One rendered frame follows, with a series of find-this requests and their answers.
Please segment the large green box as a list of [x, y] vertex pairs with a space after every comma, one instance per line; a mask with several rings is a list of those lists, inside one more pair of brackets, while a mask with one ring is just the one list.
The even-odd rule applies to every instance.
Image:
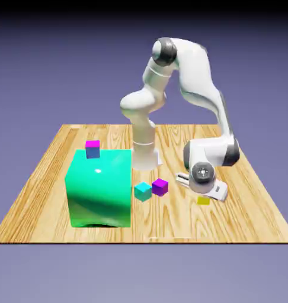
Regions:
[[130, 227], [130, 150], [101, 150], [99, 158], [89, 159], [85, 150], [78, 149], [65, 186], [72, 227]]

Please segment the small magenta cube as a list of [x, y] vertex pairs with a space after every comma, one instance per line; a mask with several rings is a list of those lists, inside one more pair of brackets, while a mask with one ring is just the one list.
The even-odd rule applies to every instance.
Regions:
[[85, 151], [87, 159], [95, 159], [100, 157], [100, 141], [87, 140], [85, 143]]

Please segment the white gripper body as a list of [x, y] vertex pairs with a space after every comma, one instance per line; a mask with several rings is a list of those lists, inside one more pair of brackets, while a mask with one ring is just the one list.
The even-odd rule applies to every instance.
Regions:
[[175, 174], [175, 180], [197, 194], [208, 196], [218, 201], [225, 201], [228, 195], [228, 185], [216, 178], [208, 183], [198, 183], [190, 174], [179, 172]]

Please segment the small cyan cube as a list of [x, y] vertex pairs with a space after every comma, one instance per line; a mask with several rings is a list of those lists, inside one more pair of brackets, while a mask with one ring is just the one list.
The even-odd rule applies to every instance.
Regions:
[[145, 202], [152, 196], [152, 186], [146, 182], [134, 186], [134, 195], [138, 200]]

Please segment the small purple cube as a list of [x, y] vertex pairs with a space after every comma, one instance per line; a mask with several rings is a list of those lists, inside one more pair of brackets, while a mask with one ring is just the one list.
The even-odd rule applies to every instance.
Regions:
[[157, 196], [164, 196], [168, 192], [168, 181], [161, 178], [152, 182], [152, 193]]

